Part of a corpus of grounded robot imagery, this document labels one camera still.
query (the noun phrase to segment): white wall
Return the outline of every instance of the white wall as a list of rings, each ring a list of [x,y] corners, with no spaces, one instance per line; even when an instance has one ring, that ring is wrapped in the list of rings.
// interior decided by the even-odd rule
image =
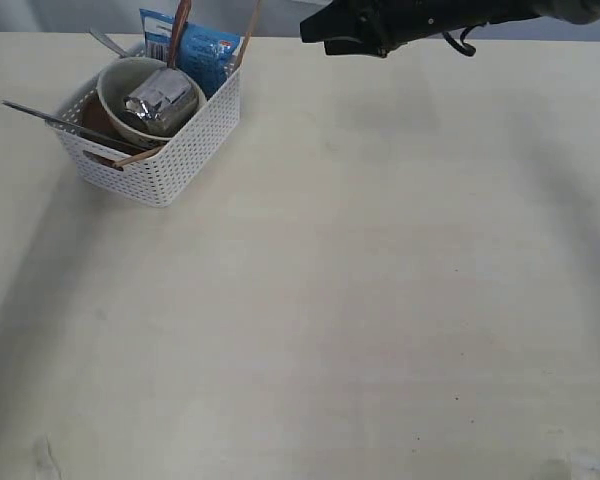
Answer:
[[[243,32],[255,0],[194,0],[193,18],[222,30]],[[318,5],[298,0],[265,0],[259,35],[298,35],[299,22]],[[324,3],[325,0],[305,0]],[[0,0],[0,31],[85,32],[90,26],[105,32],[140,31],[139,7],[175,12],[177,0]],[[598,40],[600,21],[574,26],[539,19],[489,26],[474,38]]]

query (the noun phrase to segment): light wood surface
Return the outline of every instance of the light wood surface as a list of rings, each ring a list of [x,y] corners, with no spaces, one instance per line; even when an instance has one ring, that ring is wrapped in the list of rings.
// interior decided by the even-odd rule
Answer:
[[[253,39],[243,122],[165,210],[0,106],[0,480],[40,435],[65,480],[600,460],[600,44],[475,44]],[[112,59],[0,34],[0,99],[53,111]]]

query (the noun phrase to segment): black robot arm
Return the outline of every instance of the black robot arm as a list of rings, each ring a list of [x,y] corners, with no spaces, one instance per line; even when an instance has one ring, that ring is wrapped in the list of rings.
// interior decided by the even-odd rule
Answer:
[[[327,55],[386,57],[405,43],[443,34],[460,53],[476,26],[548,16],[574,24],[600,18],[600,0],[333,0],[300,24],[304,42],[324,42]],[[464,28],[461,43],[448,33]]]

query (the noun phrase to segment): blue packet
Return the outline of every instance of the blue packet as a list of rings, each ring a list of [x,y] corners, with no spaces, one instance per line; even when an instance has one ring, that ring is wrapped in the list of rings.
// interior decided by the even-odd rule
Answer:
[[[140,9],[147,57],[167,61],[174,18]],[[193,78],[207,98],[227,81],[240,37],[188,23],[178,51],[178,68]]]

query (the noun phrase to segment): white ceramic bowl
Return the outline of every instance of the white ceramic bowl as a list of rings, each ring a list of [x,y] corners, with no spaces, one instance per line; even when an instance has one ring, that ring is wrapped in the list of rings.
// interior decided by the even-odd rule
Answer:
[[[98,77],[98,85],[96,87],[98,97],[107,115],[109,115],[111,123],[113,123],[114,128],[120,135],[140,147],[153,148],[164,145],[171,140],[171,137],[149,135],[131,128],[120,120],[118,114],[124,108],[122,99],[139,87],[153,72],[165,65],[160,60],[147,57],[121,58],[100,72],[100,76]],[[207,99],[198,84],[190,77],[188,78],[198,92],[199,100],[196,109],[198,111],[207,103]]]

